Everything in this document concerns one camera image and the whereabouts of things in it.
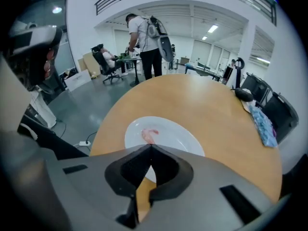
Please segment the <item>black padded pouch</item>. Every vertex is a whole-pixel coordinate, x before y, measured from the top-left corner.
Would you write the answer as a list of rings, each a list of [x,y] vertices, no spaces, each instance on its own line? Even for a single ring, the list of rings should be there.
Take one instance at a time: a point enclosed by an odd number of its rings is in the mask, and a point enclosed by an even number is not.
[[[247,92],[242,88],[234,89],[234,93],[235,93],[235,96],[238,99],[240,99],[241,101],[244,101],[244,102],[251,102],[254,99],[253,95],[250,92]]]

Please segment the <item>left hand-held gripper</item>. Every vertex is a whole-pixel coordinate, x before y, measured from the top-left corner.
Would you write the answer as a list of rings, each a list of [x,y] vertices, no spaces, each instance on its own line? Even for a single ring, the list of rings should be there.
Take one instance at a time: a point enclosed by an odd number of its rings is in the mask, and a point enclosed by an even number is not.
[[[7,61],[12,71],[28,91],[37,87],[46,94],[53,94],[44,78],[44,64],[50,49],[54,50],[53,73],[55,59],[59,50],[63,31],[57,26],[30,27],[16,32],[9,37]]]

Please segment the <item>clear bag of blue packets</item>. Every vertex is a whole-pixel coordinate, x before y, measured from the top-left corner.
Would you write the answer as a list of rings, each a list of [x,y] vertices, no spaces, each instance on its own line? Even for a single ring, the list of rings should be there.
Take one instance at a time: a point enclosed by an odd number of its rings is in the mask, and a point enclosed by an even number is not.
[[[263,145],[271,148],[278,147],[275,130],[269,118],[258,107],[249,105],[248,108]]]

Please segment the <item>black white chair headrest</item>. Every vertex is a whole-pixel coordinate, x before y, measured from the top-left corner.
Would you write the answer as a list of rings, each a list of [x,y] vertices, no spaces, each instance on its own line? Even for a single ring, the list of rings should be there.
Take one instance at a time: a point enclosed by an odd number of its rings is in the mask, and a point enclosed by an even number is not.
[[[236,70],[236,79],[235,83],[232,85],[232,89],[236,89],[240,87],[241,77],[242,77],[242,69],[245,67],[245,62],[241,57],[238,57],[235,63],[234,69]]]

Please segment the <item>person's left hand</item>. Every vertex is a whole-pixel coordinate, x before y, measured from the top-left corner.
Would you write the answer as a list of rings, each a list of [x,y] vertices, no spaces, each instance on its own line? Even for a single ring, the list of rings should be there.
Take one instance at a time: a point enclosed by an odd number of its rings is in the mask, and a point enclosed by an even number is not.
[[[53,74],[54,50],[50,49],[46,56],[47,60],[44,64],[44,78],[48,79]]]

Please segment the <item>person's white shirt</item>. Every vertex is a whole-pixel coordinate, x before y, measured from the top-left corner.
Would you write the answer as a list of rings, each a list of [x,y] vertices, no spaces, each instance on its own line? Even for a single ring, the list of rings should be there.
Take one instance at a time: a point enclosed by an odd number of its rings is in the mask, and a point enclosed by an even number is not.
[[[0,131],[17,131],[31,94],[0,54]]]

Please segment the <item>white plate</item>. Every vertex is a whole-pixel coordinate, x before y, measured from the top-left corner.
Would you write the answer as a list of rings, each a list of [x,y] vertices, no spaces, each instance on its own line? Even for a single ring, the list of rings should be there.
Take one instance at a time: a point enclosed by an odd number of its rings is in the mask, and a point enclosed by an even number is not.
[[[171,120],[156,116],[140,117],[127,127],[125,148],[147,144],[141,137],[143,129],[156,129],[159,131],[158,135],[152,133],[156,145],[205,156],[201,144],[187,129]]]

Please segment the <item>brown cardboard boxes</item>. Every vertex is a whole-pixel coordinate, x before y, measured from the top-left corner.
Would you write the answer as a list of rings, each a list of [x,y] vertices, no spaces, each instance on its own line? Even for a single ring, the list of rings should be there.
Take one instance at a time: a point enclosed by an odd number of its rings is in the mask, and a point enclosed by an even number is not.
[[[88,70],[91,78],[96,78],[101,74],[100,65],[97,63],[92,53],[86,53],[81,59],[78,59],[78,64],[81,71]]]

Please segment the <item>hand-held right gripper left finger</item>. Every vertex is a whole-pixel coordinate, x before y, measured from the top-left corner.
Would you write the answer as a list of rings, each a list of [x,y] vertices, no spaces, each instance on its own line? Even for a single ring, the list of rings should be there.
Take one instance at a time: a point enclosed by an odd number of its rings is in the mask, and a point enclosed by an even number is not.
[[[151,145],[147,144],[109,164],[104,173],[114,193],[130,199],[127,212],[116,221],[131,229],[139,224],[136,190],[150,166]]]

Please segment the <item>grey white backpack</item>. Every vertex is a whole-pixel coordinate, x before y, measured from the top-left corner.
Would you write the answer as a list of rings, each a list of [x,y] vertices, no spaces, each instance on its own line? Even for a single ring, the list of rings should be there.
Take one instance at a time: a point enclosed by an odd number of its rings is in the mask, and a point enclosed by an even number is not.
[[[147,33],[146,35],[156,41],[159,52],[162,58],[166,62],[172,60],[172,49],[171,43],[168,37],[168,33],[160,20],[151,16],[145,17],[147,22]]]

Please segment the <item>black office chair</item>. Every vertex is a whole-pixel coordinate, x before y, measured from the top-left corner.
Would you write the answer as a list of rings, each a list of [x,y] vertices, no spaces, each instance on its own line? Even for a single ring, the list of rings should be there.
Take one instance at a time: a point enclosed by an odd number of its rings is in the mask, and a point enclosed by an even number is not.
[[[114,78],[123,79],[121,74],[116,74],[116,71],[120,68],[118,69],[110,68],[97,46],[91,48],[91,51],[92,51],[93,57],[95,58],[97,63],[100,65],[101,74],[106,76],[106,79],[103,80],[103,84],[105,84],[105,81],[107,80],[109,80],[110,84],[112,84]]]

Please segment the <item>round glass table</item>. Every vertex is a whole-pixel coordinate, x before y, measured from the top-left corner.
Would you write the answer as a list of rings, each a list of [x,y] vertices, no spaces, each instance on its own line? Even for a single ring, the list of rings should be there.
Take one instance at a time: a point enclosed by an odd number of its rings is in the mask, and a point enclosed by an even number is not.
[[[132,88],[137,86],[140,83],[138,73],[137,73],[137,65],[136,65],[137,61],[139,60],[141,60],[140,57],[124,57],[124,58],[117,59],[117,62],[132,62],[134,71],[135,71],[135,80],[130,83],[130,86]]]

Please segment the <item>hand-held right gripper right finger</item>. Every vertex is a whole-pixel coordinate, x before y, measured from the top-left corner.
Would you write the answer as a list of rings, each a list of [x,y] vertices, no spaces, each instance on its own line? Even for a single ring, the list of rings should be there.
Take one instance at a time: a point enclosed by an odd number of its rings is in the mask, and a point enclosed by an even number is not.
[[[150,206],[177,198],[193,180],[190,163],[154,144],[150,149],[150,162],[156,176],[156,188],[149,194]]]

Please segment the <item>pink item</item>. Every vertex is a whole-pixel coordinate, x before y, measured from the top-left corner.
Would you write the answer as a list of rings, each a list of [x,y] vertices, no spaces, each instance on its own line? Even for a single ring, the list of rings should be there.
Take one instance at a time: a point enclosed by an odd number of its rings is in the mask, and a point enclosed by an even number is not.
[[[152,133],[158,135],[159,131],[156,130],[156,129],[143,129],[141,131],[141,137],[148,144],[155,144],[155,141],[154,141],[154,139],[152,137]]]

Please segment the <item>white flat box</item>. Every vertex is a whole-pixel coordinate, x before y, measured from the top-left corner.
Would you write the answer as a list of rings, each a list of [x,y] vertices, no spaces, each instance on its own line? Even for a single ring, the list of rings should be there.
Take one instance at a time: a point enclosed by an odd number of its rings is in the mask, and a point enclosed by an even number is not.
[[[82,85],[91,82],[91,77],[89,71],[86,69],[80,73],[77,73],[65,81],[65,84],[70,92],[74,91],[75,89],[81,87]]]

